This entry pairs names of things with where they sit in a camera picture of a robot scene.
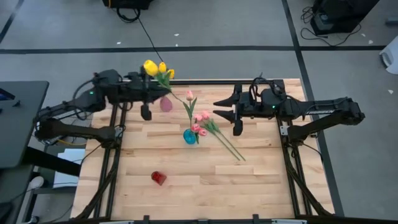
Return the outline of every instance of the cable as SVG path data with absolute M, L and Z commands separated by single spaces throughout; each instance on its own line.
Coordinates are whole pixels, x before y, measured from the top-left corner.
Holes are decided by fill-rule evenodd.
M 64 183 L 56 183 L 56 184 L 52 184 L 52 185 L 57 185 L 57 184 L 77 184 L 76 182 L 64 182 Z M 9 202 L 12 202 L 13 200 L 17 199 L 19 196 L 26 194 L 27 192 L 31 192 L 33 190 L 39 189 L 41 187 L 35 187 L 33 189 L 29 189 L 29 190 L 25 190 L 22 193 L 18 194 L 17 196 L 13 197 Z
M 156 52 L 157 56 L 159 56 L 160 60 L 163 62 L 163 59 L 162 59 L 162 57 L 160 56 L 160 54 L 159 54 L 159 53 L 158 53 L 158 51 L 156 50 L 156 47 L 155 47 L 155 45 L 154 45 L 154 43 L 153 43 L 153 41 L 152 41 L 151 37 L 149 36 L 149 34 L 148 34 L 147 30 L 145 29 L 144 25 L 142 24 L 142 22 L 141 22 L 140 18 L 138 18 L 138 22 L 141 24 L 142 28 L 144 29 L 145 33 L 147 34 L 147 36 L 148 36 L 148 39 L 149 39 L 150 43 L 152 44 L 152 47 L 154 48 L 154 50 L 155 50 L 155 52 Z
M 95 152 L 97 149 L 99 149 L 100 146 L 102 146 L 102 144 L 100 144 L 100 145 L 97 146 L 95 149 L 93 149 L 93 150 L 92 150 L 89 154 L 87 154 L 83 159 L 78 159 L 78 160 L 76 160 L 76 161 L 80 161 L 80 160 L 81 160 L 80 165 L 82 165 L 83 162 L 85 161 L 85 159 L 86 159 L 89 155 L 91 155 L 93 152 Z M 76 182 L 64 182 L 64 183 L 56 183 L 56 184 L 52 184 L 52 185 L 57 185 L 57 184 L 77 184 L 77 183 L 76 183 Z M 21 195 L 23 195 L 23 194 L 26 194 L 27 192 L 30 192 L 30 191 L 32 191 L 32 190 L 39 189 L 39 188 L 41 188 L 41 187 L 35 187 L 35 188 L 33 188 L 33 189 L 29 189 L 29 190 L 23 191 L 22 193 L 20 193 L 20 194 L 18 194 L 17 196 L 13 197 L 13 198 L 10 200 L 10 202 L 12 202 L 13 200 L 17 199 L 19 196 L 21 196 Z
M 272 93 L 275 96 L 279 96 L 276 92 L 275 92 L 275 86 L 279 87 L 279 85 L 276 85 L 275 82 L 273 80 L 267 80 L 266 78 L 262 77 L 262 73 L 260 74 L 260 76 L 254 78 L 254 80 L 251 82 L 250 86 L 249 86 L 249 92 L 251 92 L 252 96 L 253 96 L 253 102 L 252 103 L 256 103 L 257 102 L 257 97 L 261 96 L 258 93 L 258 84 L 259 82 L 257 82 L 258 80 L 263 81 L 264 83 L 261 84 L 267 84 L 270 86 Z
M 303 14 L 300 16 L 300 18 L 301 18 L 301 20 L 303 20 L 304 24 L 309 23 L 309 22 L 311 21 L 311 19 L 312 19 L 312 18 L 314 17 L 314 15 L 315 15 L 315 14 L 313 13 L 313 11 L 312 11 L 312 7 L 311 7 L 311 6 L 308 6 L 308 7 L 303 8 L 302 12 L 303 12 Z M 328 37 L 321 37 L 321 36 L 319 36 L 319 35 L 316 35 L 314 32 L 312 32 L 310 29 L 308 29 L 308 28 L 306 28 L 306 27 L 303 28 L 303 29 L 301 29 L 300 35 L 301 35 L 301 38 L 303 38 L 303 39 L 305 39 L 305 40 L 322 40 L 324 43 L 326 43 L 326 44 L 329 45 L 330 47 L 337 47 L 337 46 L 339 46 L 339 45 L 345 43 L 351 35 L 358 33 L 358 32 L 362 29 L 362 26 L 361 26 L 360 23 L 358 23 L 358 26 L 359 26 L 359 29 L 358 29 L 357 31 L 352 31 L 350 34 L 348 34 L 348 35 L 346 36 L 346 38 L 343 39 L 343 41 L 341 41 L 341 42 L 338 43 L 338 44 L 334 44 L 334 45 L 333 45 L 333 44 L 330 44 L 329 42 L 327 42 L 327 41 L 325 40 L 325 38 L 328 38 Z M 314 35 L 315 38 L 306 38 L 306 37 L 304 37 L 304 36 L 303 36 L 303 31 L 305 31 L 305 30 L 307 30 L 309 33 L 311 33 L 312 35 Z
M 301 143 L 303 144 L 303 146 L 307 146 L 308 148 L 310 148 L 310 149 L 316 151 L 316 152 L 319 154 L 319 156 L 321 157 L 321 161 L 323 162 L 323 156 L 322 156 L 322 154 L 321 154 L 320 151 L 316 150 L 314 147 L 311 147 L 311 146 L 305 144 L 304 142 L 301 142 Z M 290 155 L 291 155 L 293 158 L 295 158 L 296 155 L 297 155 L 297 153 L 299 153 L 299 148 L 298 148 L 298 147 L 293 147 L 291 144 L 289 144 L 289 146 L 292 148 L 292 152 L 290 153 Z
M 63 117 L 61 117 L 61 118 L 57 118 L 59 121 L 60 120 L 62 120 L 62 119 L 65 119 L 65 118 L 71 118 L 73 115 L 75 115 L 74 113 L 71 113 L 71 114 L 69 114 L 69 115 L 65 115 L 65 116 L 63 116 Z
M 300 19 L 303 20 L 303 22 L 305 24 L 309 23 L 314 15 L 314 13 L 312 11 L 312 6 L 307 6 L 307 7 L 303 8 L 302 12 L 303 12 L 303 14 L 300 16 Z
M 317 152 L 319 154 L 319 156 L 321 157 L 321 161 L 323 162 L 323 156 L 322 156 L 322 153 L 320 151 L 316 150 L 312 146 L 309 146 L 309 145 L 305 144 L 304 142 L 302 144 L 303 144 L 303 146 L 307 146 L 308 148 L 310 148 L 310 149 L 314 150 L 315 152 Z
M 67 144 L 69 146 L 85 146 L 86 145 L 86 143 L 74 144 L 74 143 L 67 142 L 67 141 L 64 141 L 64 140 L 61 140 L 61 139 L 58 139 L 57 141 L 60 142 L 60 143 Z
M 76 111 L 76 109 L 80 110 L 79 113 L 81 113 L 81 112 L 84 112 L 84 113 L 85 113 L 85 118 L 83 118 L 83 120 L 86 120 L 87 117 L 90 115 L 90 114 L 87 115 L 86 111 L 83 111 L 83 109 L 80 108 L 80 107 L 78 107 L 78 106 L 75 106 L 75 105 L 70 105 L 70 106 L 74 107 L 75 111 Z M 49 115 L 49 114 L 52 114 L 52 113 L 54 113 L 54 112 L 56 112 L 56 111 L 59 111 L 59 110 L 64 110 L 64 108 L 59 108 L 59 109 L 56 109 L 56 110 L 53 110 L 53 111 L 48 111 L 48 112 L 42 114 L 41 116 L 36 116 L 35 119 L 33 119 L 33 123 L 35 123 L 35 131 L 38 131 L 38 129 L 37 129 L 37 123 L 40 122 L 40 120 L 41 120 L 43 117 L 45 117 L 45 116 L 47 116 L 47 115 Z
M 99 146 L 95 147 L 95 149 L 93 149 L 90 153 L 88 153 L 84 158 L 78 159 L 78 160 L 75 160 L 75 161 L 72 161 L 72 162 L 81 161 L 80 165 L 82 165 L 83 162 L 85 161 L 85 159 L 86 159 L 89 155 L 91 155 L 93 152 L 95 152 L 97 149 L 99 149 L 101 146 L 102 146 L 102 143 L 101 143 Z
M 347 41 L 347 39 L 348 39 L 351 35 L 356 34 L 357 32 L 359 32 L 359 31 L 362 29 L 362 26 L 361 26 L 360 23 L 358 23 L 358 26 L 359 26 L 359 29 L 358 29 L 357 31 L 354 31 L 354 32 L 348 34 L 347 37 L 344 38 L 343 41 L 341 41 L 340 43 L 335 44 L 335 45 L 332 45 L 332 44 L 330 44 L 329 42 L 325 41 L 324 38 L 326 38 L 326 37 L 320 37 L 320 36 L 316 35 L 315 33 L 313 33 L 312 31 L 310 31 L 308 28 L 303 28 L 303 29 L 301 29 L 300 35 L 301 35 L 301 38 L 303 38 L 303 39 L 305 39 L 305 40 L 322 40 L 323 42 L 325 42 L 325 43 L 326 43 L 327 45 L 329 45 L 330 47 L 337 47 L 337 46 L 339 46 L 339 45 L 345 43 L 345 42 Z M 304 37 L 304 36 L 303 36 L 303 31 L 304 31 L 304 30 L 309 31 L 309 32 L 310 32 L 312 35 L 314 35 L 316 38 L 306 38 L 306 37 Z
M 63 213 L 63 215 L 61 215 L 60 217 L 54 218 L 53 220 L 50 220 L 50 221 L 48 221 L 48 222 L 43 222 L 43 223 L 41 223 L 41 224 L 49 224 L 49 223 L 53 223 L 53 222 L 56 222 L 56 221 L 60 220 L 60 219 L 63 218 L 72 208 L 73 208 L 73 203 L 70 205 L 70 207 L 68 208 L 68 210 L 66 210 L 65 213 Z
M 73 93 L 73 97 L 72 97 L 72 102 L 75 104 L 75 109 L 73 110 L 73 112 L 75 112 L 75 114 L 76 114 L 76 117 L 79 119 L 79 120 L 82 120 L 82 121 L 84 121 L 85 119 L 87 119 L 87 114 L 86 114 L 86 111 L 84 111 L 85 112 L 85 118 L 83 119 L 83 118 L 81 118 L 81 116 L 79 115 L 79 113 L 77 113 L 77 106 L 76 106 L 76 102 L 75 102 L 75 100 L 76 100 L 76 96 L 77 96 L 77 93 L 79 92 L 79 90 L 81 89 L 81 88 L 83 88 L 85 85 L 87 85 L 87 84 L 89 84 L 89 83 L 91 83 L 93 80 L 91 79 L 91 80 L 87 80 L 87 81 L 85 81 L 84 83 L 82 83 L 76 90 L 75 90 L 75 92 Z

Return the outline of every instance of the wooden table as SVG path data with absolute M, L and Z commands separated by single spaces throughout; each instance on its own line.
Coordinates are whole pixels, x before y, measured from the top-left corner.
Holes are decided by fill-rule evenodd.
M 299 79 L 284 81 L 289 95 L 305 100 Z M 244 85 L 243 90 L 247 89 L 248 85 Z M 185 99 L 187 90 L 198 97 L 197 113 L 229 110 L 213 106 L 213 102 L 229 97 L 233 85 L 173 86 L 173 92 L 181 99 Z M 151 220 L 248 219 L 253 214 L 259 214 L 260 218 L 294 217 L 275 119 L 244 118 L 242 135 L 233 136 L 232 124 L 211 115 L 247 160 L 237 161 L 210 134 L 200 138 L 199 145 L 186 144 L 182 133 L 189 128 L 188 116 L 180 102 L 172 96 L 169 98 L 174 104 L 169 113 L 161 112 L 159 102 L 150 106 L 152 121 L 141 118 L 139 103 L 127 114 L 112 220 L 142 220 L 144 215 L 150 215 Z M 110 116 L 109 106 L 95 113 L 92 125 L 107 126 Z M 309 121 L 309 117 L 305 121 L 299 118 L 294 124 Z M 317 148 L 314 138 L 308 138 L 305 143 Z M 94 140 L 88 141 L 86 154 L 97 145 Z M 320 155 L 305 146 L 299 150 L 308 188 L 325 209 L 333 212 Z M 83 164 L 72 217 L 83 210 L 96 192 L 103 154 L 103 150 L 97 150 Z M 163 186 L 151 180 L 155 170 L 167 174 Z M 297 186 L 296 189 L 303 213 L 301 193 Z M 106 200 L 103 200 L 102 215 L 105 207 Z

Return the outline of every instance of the pink vase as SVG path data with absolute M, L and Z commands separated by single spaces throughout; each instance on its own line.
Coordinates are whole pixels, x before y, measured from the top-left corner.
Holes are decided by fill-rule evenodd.
M 170 112 L 173 109 L 173 103 L 167 98 L 167 96 L 163 96 L 160 99 L 160 109 L 163 112 Z

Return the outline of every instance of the black floor stripe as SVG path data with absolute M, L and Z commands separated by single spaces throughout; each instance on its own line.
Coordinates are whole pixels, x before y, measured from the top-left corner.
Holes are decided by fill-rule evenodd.
M 5 38 L 5 36 L 8 32 L 8 29 L 10 29 L 10 26 L 11 26 L 12 22 L 14 21 L 15 17 L 17 16 L 17 13 L 18 13 L 19 9 L 21 8 L 22 3 L 24 3 L 24 0 L 18 1 L 17 5 L 15 6 L 14 11 L 8 18 L 6 25 L 4 25 L 4 27 L 2 28 L 2 31 L 0 33 L 0 44 L 1 44 L 2 40 Z
M 345 51 L 345 50 L 382 50 L 385 45 L 375 46 L 341 46 L 341 47 L 326 47 L 326 46 L 302 46 L 301 51 Z
M 344 46 L 320 47 L 304 46 L 298 49 L 293 46 L 198 46 L 198 47 L 157 47 L 158 52 L 200 52 L 200 51 L 359 51 L 382 50 L 386 46 Z M 125 48 L 90 48 L 90 49 L 0 49 L 0 54 L 89 54 L 89 53 L 134 53 L 155 52 L 152 47 L 125 47 Z
M 305 92 L 307 94 L 307 99 L 314 100 L 314 95 L 313 95 L 310 79 L 308 77 L 307 68 L 305 67 L 303 54 L 300 49 L 299 40 L 297 38 L 297 34 L 296 34 L 296 31 L 294 28 L 292 15 L 290 13 L 290 9 L 289 9 L 289 5 L 287 4 L 287 0 L 282 0 L 282 4 L 283 4 L 284 10 L 285 10 L 285 15 L 286 15 L 286 19 L 287 19 L 287 24 L 289 26 L 289 31 L 292 36 L 294 50 L 295 50 L 295 53 L 297 56 L 298 66 L 300 68 L 300 72 L 302 75 L 302 80 L 303 80 Z M 313 119 L 319 119 L 319 116 L 313 116 Z M 333 202 L 335 213 L 339 216 L 344 216 L 343 206 L 341 204 L 340 195 L 338 193 L 335 174 L 333 172 L 333 167 L 331 166 L 330 155 L 328 152 L 328 148 L 326 145 L 326 140 L 325 140 L 323 131 L 318 133 L 318 143 L 319 143 L 319 147 L 320 147 L 320 150 L 321 150 L 321 153 L 323 156 L 323 166 L 325 167 L 325 174 L 327 177 L 329 191 L 331 194 L 331 199 Z
M 293 51 L 292 46 L 198 46 L 198 47 L 157 47 L 158 52 L 197 52 L 230 50 Z M 92 48 L 92 49 L 0 49 L 0 54 L 82 54 L 82 53 L 126 53 L 155 52 L 152 47 Z

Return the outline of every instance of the pink tulip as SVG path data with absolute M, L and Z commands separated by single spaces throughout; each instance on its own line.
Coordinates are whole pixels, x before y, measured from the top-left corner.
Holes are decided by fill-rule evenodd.
M 199 124 L 193 124 L 191 127 L 191 131 L 193 131 L 194 133 L 197 133 L 201 130 L 201 127 Z
M 193 118 L 195 118 L 197 121 L 201 121 L 203 119 L 200 114 L 196 114 Z
M 192 93 L 191 90 L 188 90 L 188 91 L 187 91 L 187 100 L 188 100 L 188 101 L 193 100 L 193 93 Z
M 199 130 L 199 135 L 200 135 L 200 136 L 206 136 L 206 135 L 207 135 L 207 130 L 204 129 L 204 128 L 201 128 L 201 129 Z
M 210 114 L 209 114 L 209 112 L 207 112 L 207 111 L 202 111 L 202 112 L 201 112 L 201 117 L 202 117 L 203 119 L 209 119 L 209 118 L 210 118 Z

